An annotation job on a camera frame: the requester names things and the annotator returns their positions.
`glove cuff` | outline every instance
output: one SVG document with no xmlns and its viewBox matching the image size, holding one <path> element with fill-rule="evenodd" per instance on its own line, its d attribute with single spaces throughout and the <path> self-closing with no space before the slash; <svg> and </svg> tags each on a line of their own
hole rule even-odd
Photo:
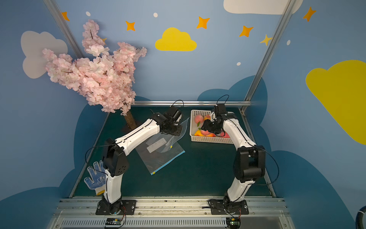
<svg viewBox="0 0 366 229">
<path fill-rule="evenodd" d="M 97 187 L 94 189 L 95 190 L 95 194 L 98 196 L 98 195 L 101 195 L 104 193 L 105 191 L 105 184 L 101 187 Z"/>
</svg>

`white label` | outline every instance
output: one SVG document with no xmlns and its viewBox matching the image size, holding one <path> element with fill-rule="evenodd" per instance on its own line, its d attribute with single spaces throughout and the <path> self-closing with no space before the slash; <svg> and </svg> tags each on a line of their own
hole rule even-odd
<svg viewBox="0 0 366 229">
<path fill-rule="evenodd" d="M 160 146 L 164 145 L 167 141 L 162 138 L 156 142 L 154 142 L 153 144 L 151 144 L 149 147 L 147 147 L 146 149 L 149 151 L 149 153 L 157 150 Z"/>
</svg>

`black hose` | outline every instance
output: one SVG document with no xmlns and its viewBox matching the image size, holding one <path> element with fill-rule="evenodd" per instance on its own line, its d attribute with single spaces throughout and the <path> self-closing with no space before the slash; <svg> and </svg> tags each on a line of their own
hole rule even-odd
<svg viewBox="0 0 366 229">
<path fill-rule="evenodd" d="M 362 218 L 363 218 L 363 213 L 366 213 L 366 206 L 363 206 L 356 215 L 356 229 L 363 229 L 363 223 L 362 223 Z"/>
</svg>

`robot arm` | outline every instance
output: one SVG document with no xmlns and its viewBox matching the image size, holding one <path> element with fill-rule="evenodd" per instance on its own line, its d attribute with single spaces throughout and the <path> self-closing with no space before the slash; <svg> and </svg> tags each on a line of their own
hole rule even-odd
<svg viewBox="0 0 366 229">
<path fill-rule="evenodd" d="M 103 164 L 106 173 L 106 190 L 102 200 L 98 203 L 96 214 L 119 214 L 121 202 L 121 183 L 124 172 L 128 169 L 127 156 L 143 141 L 157 133 L 165 133 L 179 136 L 182 126 L 178 124 L 181 119 L 181 111 L 171 106 L 163 115 L 154 113 L 151 118 L 142 125 L 115 140 L 108 139 L 108 148 L 103 153 Z"/>
<path fill-rule="evenodd" d="M 265 151 L 257 146 L 244 132 L 234 113 L 228 113 L 225 104 L 217 104 L 211 113 L 211 120 L 205 120 L 202 130 L 216 135 L 225 131 L 229 134 L 236 148 L 234 160 L 234 181 L 224 197 L 224 206 L 233 213 L 256 179 L 265 174 Z"/>
</svg>

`black mounting plate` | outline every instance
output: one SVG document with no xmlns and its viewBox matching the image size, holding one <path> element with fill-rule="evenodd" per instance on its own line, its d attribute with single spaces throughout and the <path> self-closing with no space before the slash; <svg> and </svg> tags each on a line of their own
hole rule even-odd
<svg viewBox="0 0 366 229">
<path fill-rule="evenodd" d="M 227 214 L 224 210 L 224 201 L 218 200 L 218 199 L 209 199 L 208 204 L 211 207 L 211 214 L 212 215 L 225 215 Z M 247 202 L 245 200 L 241 201 L 241 210 L 242 215 L 248 215 L 249 209 Z M 231 213 L 232 215 L 240 215 L 239 208 L 234 213 Z"/>
<path fill-rule="evenodd" d="M 182 132 L 182 128 L 183 128 L 182 125 L 178 125 L 176 132 L 172 133 L 172 135 L 179 136 L 180 133 Z"/>
<path fill-rule="evenodd" d="M 111 215 L 109 213 L 109 207 L 105 205 L 103 200 L 98 202 L 97 211 L 95 212 L 96 215 Z M 120 200 L 121 206 L 126 208 L 126 215 L 133 215 L 135 213 L 136 209 L 136 200 Z M 116 214 L 116 215 L 123 215 L 124 214 L 124 208 L 122 207 L 122 210 Z"/>
</svg>

